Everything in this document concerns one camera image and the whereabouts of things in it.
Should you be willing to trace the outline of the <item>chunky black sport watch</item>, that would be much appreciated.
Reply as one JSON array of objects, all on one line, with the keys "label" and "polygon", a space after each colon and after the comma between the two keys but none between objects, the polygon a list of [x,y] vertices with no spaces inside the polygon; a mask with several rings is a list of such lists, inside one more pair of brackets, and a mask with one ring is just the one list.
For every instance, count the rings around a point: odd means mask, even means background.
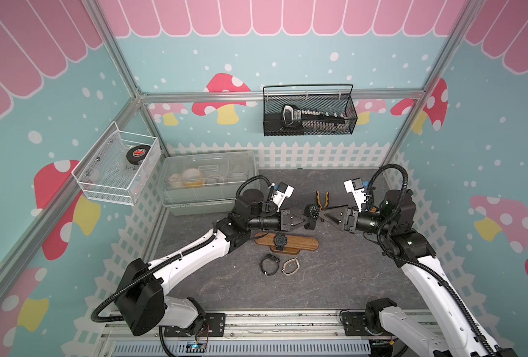
[{"label": "chunky black sport watch", "polygon": [[274,248],[277,251],[284,251],[288,243],[288,238],[284,234],[277,234],[273,239],[273,243],[274,243]]}]

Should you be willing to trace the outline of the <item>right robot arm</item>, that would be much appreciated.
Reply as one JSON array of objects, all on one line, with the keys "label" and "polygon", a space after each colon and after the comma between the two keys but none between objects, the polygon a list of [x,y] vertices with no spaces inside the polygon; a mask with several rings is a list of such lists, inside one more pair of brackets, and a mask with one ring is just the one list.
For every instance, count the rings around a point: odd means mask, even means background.
[{"label": "right robot arm", "polygon": [[[389,190],[374,206],[374,182],[386,170],[402,177],[398,190]],[[319,217],[340,231],[372,234],[383,256],[393,260],[414,284],[440,328],[437,336],[408,316],[394,301],[380,298],[365,309],[365,328],[373,335],[390,333],[419,356],[515,356],[502,347],[456,292],[430,242],[414,227],[417,206],[408,187],[408,172],[397,164],[382,166],[364,185],[360,178],[344,183],[353,195],[353,207],[323,208]]]}]

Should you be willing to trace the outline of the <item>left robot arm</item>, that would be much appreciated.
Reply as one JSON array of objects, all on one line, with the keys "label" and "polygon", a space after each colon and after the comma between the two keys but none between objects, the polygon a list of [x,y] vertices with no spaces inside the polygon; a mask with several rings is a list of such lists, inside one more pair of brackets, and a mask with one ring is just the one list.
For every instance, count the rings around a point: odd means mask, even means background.
[{"label": "left robot arm", "polygon": [[319,206],[307,205],[303,214],[293,214],[282,206],[292,192],[291,186],[273,184],[262,175],[249,178],[238,187],[232,210],[213,222],[206,234],[149,263],[133,260],[115,293],[92,311],[91,320],[98,324],[123,321],[134,336],[156,327],[175,327],[188,336],[202,333],[207,327],[204,309],[193,298],[173,298],[170,292],[192,273],[248,242],[255,231],[311,229]]}]

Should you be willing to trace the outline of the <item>wooden watch stand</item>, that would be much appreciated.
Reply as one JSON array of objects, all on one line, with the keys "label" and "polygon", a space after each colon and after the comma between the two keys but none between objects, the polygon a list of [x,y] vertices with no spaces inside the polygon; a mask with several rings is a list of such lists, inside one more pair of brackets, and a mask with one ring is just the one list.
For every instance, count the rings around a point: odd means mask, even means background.
[{"label": "wooden watch stand", "polygon": [[295,236],[282,233],[260,232],[254,236],[258,245],[270,248],[273,253],[298,255],[301,251],[317,251],[319,241],[313,237]]}]

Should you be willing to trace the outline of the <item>black band watch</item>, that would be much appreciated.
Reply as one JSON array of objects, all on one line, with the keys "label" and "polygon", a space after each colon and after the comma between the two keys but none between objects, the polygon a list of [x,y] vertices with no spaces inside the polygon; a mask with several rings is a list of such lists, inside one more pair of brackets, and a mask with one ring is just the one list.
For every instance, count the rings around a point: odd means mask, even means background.
[{"label": "black band watch", "polygon": [[304,216],[306,217],[306,224],[304,225],[307,230],[314,230],[319,219],[321,208],[316,204],[307,205],[304,208]]}]

